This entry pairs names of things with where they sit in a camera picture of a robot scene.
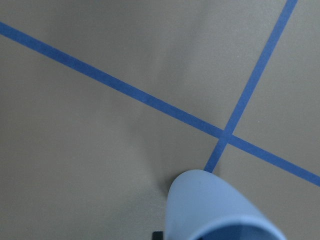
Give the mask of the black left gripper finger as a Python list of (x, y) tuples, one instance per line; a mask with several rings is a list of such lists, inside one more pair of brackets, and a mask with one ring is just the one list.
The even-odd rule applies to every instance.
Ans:
[(163, 240), (163, 232), (162, 231), (154, 231), (152, 233), (152, 240)]

